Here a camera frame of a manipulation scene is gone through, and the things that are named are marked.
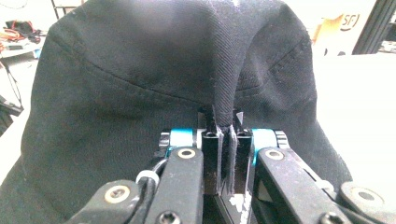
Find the blue metal part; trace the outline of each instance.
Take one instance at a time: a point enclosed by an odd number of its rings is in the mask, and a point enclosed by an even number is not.
[[[166,157],[169,156],[169,153],[173,148],[177,147],[192,147],[193,138],[192,138],[192,129],[172,129],[170,134],[170,144],[169,148],[166,151]]]
[[[256,165],[257,153],[264,147],[277,147],[277,140],[275,132],[271,129],[252,129],[253,144],[254,144],[254,158],[253,166]]]

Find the black fabric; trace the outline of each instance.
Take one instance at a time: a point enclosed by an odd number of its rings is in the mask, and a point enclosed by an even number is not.
[[[0,223],[59,223],[106,182],[134,179],[163,128],[213,105],[248,128],[284,130],[338,187],[351,176],[316,119],[309,36],[277,1],[90,0],[50,30],[21,157],[0,188]]]

